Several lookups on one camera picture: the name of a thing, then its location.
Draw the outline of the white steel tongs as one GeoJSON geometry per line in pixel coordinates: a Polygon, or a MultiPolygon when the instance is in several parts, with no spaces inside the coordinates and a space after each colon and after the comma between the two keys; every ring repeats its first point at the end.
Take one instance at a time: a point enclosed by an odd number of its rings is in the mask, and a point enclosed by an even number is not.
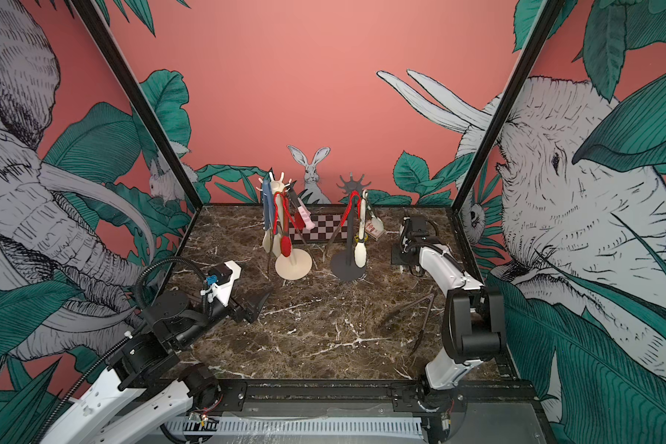
{"type": "Polygon", "coordinates": [[[360,221],[357,235],[357,242],[354,248],[355,264],[359,268],[366,266],[366,222],[371,218],[379,218],[374,212],[370,203],[368,203],[368,190],[363,190],[360,198],[360,221]]]}

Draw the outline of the pink steel tongs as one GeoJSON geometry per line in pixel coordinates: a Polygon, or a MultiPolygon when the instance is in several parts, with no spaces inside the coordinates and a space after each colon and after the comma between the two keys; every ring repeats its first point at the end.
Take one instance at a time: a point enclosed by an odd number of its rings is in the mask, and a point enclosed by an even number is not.
{"type": "Polygon", "coordinates": [[[299,219],[301,220],[299,223],[300,229],[307,229],[308,231],[311,231],[316,227],[316,224],[312,222],[311,213],[303,203],[300,203],[297,206],[297,211],[299,219]]]}

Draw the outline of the red looped steel tongs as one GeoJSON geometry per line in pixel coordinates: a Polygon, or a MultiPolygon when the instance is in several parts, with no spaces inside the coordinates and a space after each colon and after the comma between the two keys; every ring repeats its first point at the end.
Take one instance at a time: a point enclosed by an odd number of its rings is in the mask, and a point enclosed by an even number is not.
{"type": "Polygon", "coordinates": [[[357,191],[352,191],[349,196],[348,196],[348,203],[345,208],[345,211],[343,212],[342,219],[340,220],[340,224],[336,227],[336,229],[333,231],[332,237],[329,239],[327,242],[327,245],[324,249],[323,253],[323,260],[327,259],[327,255],[329,254],[329,249],[331,248],[331,245],[335,242],[336,238],[340,235],[342,232],[342,228],[344,223],[346,222],[348,216],[351,214],[351,212],[356,212],[357,206],[356,206],[356,200],[360,200],[360,192],[357,191]]]}

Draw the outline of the dark grey utensil rack stand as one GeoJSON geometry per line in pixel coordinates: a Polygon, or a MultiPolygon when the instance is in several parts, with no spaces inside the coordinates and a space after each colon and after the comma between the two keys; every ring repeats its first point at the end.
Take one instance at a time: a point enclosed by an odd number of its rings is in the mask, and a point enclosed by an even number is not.
{"type": "MultiPolygon", "coordinates": [[[[342,180],[342,188],[349,192],[349,194],[352,191],[357,191],[360,192],[361,196],[362,191],[365,190],[363,184],[364,176],[360,177],[360,179],[355,179],[353,174],[350,173],[347,181],[344,178],[340,179],[342,180]]],[[[364,275],[364,272],[366,272],[366,266],[364,268],[359,268],[354,260],[354,248],[357,242],[360,221],[360,200],[356,200],[356,206],[356,212],[351,212],[347,218],[348,230],[346,251],[333,255],[330,263],[333,274],[343,282],[360,279],[364,275]]]]}

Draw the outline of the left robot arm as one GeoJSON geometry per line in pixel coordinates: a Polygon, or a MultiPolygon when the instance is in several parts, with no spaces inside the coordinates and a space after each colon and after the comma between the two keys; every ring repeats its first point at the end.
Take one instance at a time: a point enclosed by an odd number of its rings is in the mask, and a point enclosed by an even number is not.
{"type": "Polygon", "coordinates": [[[142,325],[128,331],[92,368],[103,368],[83,397],[68,391],[34,436],[36,443],[135,443],[155,427],[172,436],[167,423],[192,414],[206,426],[228,407],[243,403],[246,386],[222,385],[204,364],[193,364],[164,388],[158,381],[179,364],[179,353],[189,351],[213,327],[230,318],[255,323],[270,290],[236,295],[242,273],[234,261],[204,273],[194,261],[172,256],[154,262],[140,273],[134,298],[142,325]],[[146,279],[172,263],[189,268],[200,278],[201,303],[194,306],[184,292],[164,292],[144,298],[146,279]]]}

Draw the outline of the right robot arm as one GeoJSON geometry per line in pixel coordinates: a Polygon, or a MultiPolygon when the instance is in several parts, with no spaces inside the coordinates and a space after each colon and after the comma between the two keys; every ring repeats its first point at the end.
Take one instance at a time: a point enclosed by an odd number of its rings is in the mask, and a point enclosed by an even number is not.
{"type": "Polygon", "coordinates": [[[506,323],[502,294],[466,271],[430,231],[436,227],[425,216],[404,216],[393,251],[401,266],[432,277],[445,297],[442,348],[425,366],[425,381],[431,390],[451,390],[472,369],[505,351],[506,323]]]}

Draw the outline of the cream utensil rack stand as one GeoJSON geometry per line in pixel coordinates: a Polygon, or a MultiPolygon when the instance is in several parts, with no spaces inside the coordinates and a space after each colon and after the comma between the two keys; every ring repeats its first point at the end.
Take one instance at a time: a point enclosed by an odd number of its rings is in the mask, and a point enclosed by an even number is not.
{"type": "Polygon", "coordinates": [[[294,215],[290,212],[292,184],[284,182],[284,173],[277,179],[268,171],[260,179],[263,205],[264,237],[262,247],[276,260],[275,269],[280,278],[295,281],[304,278],[313,266],[309,253],[293,247],[290,229],[297,229],[294,215]]]}

